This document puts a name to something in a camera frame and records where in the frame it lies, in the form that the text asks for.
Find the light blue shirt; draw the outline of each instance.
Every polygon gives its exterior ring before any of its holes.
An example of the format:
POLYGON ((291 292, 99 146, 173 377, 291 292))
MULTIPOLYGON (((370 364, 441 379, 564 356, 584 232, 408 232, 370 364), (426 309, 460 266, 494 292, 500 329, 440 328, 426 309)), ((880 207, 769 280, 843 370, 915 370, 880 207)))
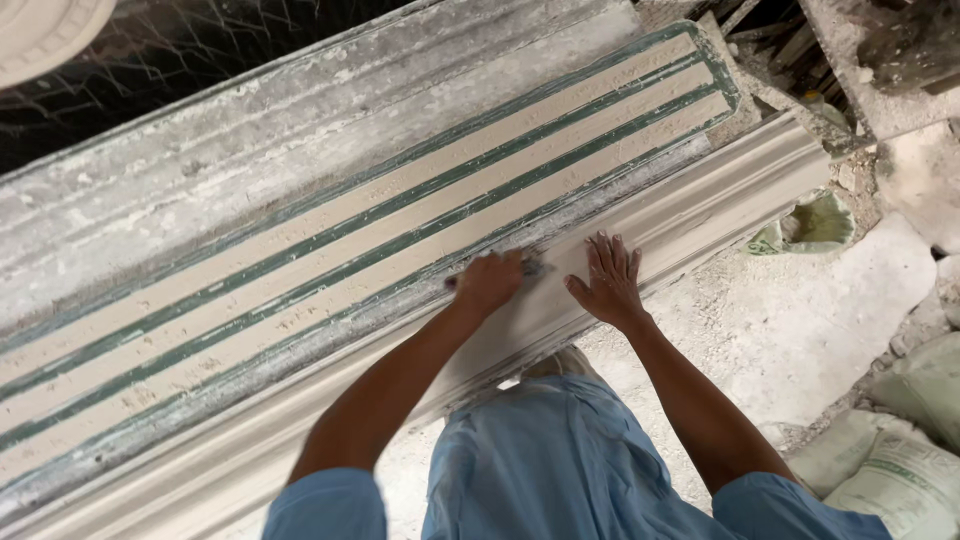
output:
MULTIPOLYGON (((713 497, 681 500, 653 443, 606 385, 528 380, 453 413, 430 464, 422 538, 890 540, 877 516, 843 512, 799 485, 751 473, 713 497)), ((288 486, 266 540, 383 540, 372 475, 329 469, 288 486)))

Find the left hand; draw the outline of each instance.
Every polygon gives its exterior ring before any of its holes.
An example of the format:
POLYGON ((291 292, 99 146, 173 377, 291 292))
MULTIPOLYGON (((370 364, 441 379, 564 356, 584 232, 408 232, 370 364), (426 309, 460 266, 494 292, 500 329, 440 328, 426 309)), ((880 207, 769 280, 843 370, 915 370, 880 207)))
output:
POLYGON ((523 283, 523 252, 510 250, 476 258, 457 280, 454 304, 484 319, 514 297, 523 283))

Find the concrete floor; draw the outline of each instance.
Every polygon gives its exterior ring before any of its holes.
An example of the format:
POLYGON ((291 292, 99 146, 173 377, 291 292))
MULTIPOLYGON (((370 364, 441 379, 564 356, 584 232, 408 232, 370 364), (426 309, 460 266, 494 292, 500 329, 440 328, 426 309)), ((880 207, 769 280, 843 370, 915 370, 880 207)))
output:
MULTIPOLYGON (((787 452, 887 350, 935 275, 929 245, 892 214, 833 254, 755 258, 729 249, 646 306, 678 348, 787 452)), ((622 334, 603 325, 576 344, 649 433, 675 489, 709 511, 709 494, 622 334)), ((398 435, 377 465, 391 538, 420 537, 430 454, 442 429, 437 422, 398 435)))

